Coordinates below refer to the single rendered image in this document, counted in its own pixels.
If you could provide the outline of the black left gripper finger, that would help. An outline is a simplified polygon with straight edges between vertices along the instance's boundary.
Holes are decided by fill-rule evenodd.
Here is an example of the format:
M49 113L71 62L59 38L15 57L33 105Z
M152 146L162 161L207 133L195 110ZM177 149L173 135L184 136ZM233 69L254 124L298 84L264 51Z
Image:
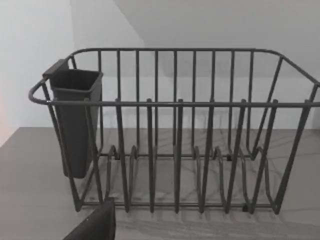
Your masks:
M115 200L108 197L61 240L115 240L116 229Z

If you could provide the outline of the dark grey cutlery holder cup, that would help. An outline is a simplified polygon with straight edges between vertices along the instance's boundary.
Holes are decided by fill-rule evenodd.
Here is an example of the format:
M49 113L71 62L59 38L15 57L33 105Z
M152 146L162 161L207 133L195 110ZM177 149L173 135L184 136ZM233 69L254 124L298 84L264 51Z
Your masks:
M99 71L70 69L66 60L59 59L43 76L49 78L55 100L97 102L101 99L103 74ZM83 179L92 161L85 107L61 105L59 109L72 177Z

